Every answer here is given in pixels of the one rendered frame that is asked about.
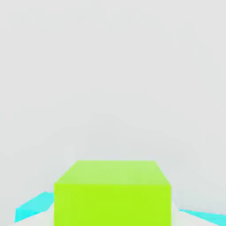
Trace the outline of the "large cyan box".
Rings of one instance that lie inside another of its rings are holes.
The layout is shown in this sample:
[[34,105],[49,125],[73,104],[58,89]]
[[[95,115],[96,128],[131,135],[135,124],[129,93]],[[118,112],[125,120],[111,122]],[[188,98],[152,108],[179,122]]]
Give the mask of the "large cyan box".
[[[54,226],[54,195],[42,192],[15,210],[15,223],[11,226]],[[171,226],[226,226],[226,215],[179,210],[171,205]]]

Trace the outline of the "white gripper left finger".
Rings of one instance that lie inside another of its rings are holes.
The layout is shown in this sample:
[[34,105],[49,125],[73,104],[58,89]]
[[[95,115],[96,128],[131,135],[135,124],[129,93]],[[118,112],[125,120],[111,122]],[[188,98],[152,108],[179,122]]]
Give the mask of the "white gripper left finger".
[[51,226],[53,204],[47,202],[29,202],[16,209],[17,219],[8,226]]

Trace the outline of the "small lime green cube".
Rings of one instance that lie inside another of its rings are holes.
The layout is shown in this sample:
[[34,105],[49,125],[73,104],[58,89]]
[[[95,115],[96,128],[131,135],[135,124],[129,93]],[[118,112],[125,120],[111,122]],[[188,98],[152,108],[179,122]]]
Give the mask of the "small lime green cube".
[[54,184],[54,226],[171,226],[155,161],[77,161]]

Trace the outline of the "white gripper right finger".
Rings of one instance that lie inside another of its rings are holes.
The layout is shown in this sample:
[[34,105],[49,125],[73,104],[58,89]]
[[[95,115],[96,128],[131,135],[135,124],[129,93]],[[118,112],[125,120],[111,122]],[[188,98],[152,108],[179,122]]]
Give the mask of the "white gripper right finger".
[[179,210],[172,202],[171,226],[221,226],[221,215],[199,211]]

